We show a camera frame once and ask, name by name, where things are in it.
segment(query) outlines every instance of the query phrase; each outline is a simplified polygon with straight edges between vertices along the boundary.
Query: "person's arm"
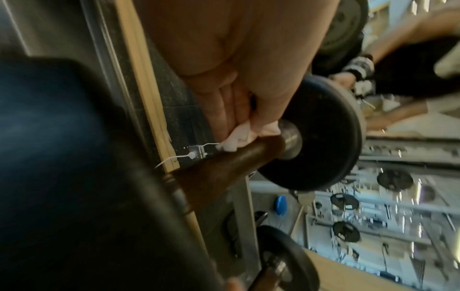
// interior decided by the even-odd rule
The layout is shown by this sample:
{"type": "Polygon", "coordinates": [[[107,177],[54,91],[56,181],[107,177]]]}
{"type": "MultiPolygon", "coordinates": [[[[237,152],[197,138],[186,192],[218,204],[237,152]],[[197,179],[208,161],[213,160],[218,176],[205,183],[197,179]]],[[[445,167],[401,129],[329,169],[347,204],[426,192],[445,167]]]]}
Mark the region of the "person's arm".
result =
{"type": "Polygon", "coordinates": [[[448,4],[433,8],[428,13],[408,17],[384,33],[363,53],[370,54],[374,64],[377,64],[404,45],[452,35],[459,25],[460,1],[452,0],[448,4]]]}
{"type": "Polygon", "coordinates": [[[386,129],[393,123],[427,112],[428,107],[425,100],[414,101],[406,105],[401,105],[380,116],[369,118],[367,120],[367,129],[368,131],[386,129]]]}

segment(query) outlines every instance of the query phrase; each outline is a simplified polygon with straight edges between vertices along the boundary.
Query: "person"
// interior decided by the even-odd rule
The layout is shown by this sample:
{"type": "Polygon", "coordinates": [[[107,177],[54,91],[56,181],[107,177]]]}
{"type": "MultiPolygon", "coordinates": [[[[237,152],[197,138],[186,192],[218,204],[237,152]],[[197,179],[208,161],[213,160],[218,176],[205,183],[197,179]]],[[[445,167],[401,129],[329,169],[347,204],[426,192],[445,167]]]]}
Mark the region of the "person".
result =
{"type": "Polygon", "coordinates": [[[459,108],[460,0],[403,19],[330,78],[347,89],[372,80],[375,94],[414,99],[368,119],[368,130],[386,129],[409,117],[459,108]]]}
{"type": "Polygon", "coordinates": [[[339,2],[134,1],[146,34],[195,94],[217,142],[248,119],[258,132],[281,118],[339,2]]]}

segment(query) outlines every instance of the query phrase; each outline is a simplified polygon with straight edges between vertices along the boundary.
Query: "blue ball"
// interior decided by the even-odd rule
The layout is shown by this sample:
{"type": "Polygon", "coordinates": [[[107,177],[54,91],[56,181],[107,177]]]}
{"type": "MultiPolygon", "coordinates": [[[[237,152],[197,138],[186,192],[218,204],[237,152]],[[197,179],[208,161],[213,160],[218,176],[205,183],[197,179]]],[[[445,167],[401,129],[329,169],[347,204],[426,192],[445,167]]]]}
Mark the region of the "blue ball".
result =
{"type": "Polygon", "coordinates": [[[279,216],[285,216],[288,212],[288,199],[284,195],[280,195],[275,200],[275,212],[279,216]]]}

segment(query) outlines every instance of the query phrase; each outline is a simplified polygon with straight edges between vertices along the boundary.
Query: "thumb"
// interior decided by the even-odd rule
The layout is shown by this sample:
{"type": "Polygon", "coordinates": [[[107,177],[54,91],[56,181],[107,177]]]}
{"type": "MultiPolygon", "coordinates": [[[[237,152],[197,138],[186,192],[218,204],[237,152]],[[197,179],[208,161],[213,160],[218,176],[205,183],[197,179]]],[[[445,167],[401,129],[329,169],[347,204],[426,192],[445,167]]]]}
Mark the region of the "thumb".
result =
{"type": "Polygon", "coordinates": [[[271,99],[256,97],[256,109],[251,114],[251,130],[260,132],[264,125],[278,121],[283,116],[292,95],[271,99]]]}

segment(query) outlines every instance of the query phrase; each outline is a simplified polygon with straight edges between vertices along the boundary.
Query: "brown handle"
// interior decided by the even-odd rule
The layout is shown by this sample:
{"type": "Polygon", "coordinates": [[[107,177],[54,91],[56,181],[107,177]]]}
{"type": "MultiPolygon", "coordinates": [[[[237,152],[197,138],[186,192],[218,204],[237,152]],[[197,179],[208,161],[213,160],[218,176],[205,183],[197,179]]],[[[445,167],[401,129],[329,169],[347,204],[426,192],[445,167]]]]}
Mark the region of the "brown handle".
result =
{"type": "Polygon", "coordinates": [[[281,156],[285,147],[282,136],[258,138],[236,152],[221,152],[170,174],[184,192],[189,210],[195,211],[238,179],[281,156]]]}
{"type": "Polygon", "coordinates": [[[255,278],[248,291],[276,291],[280,282],[275,270],[264,268],[255,278]]]}

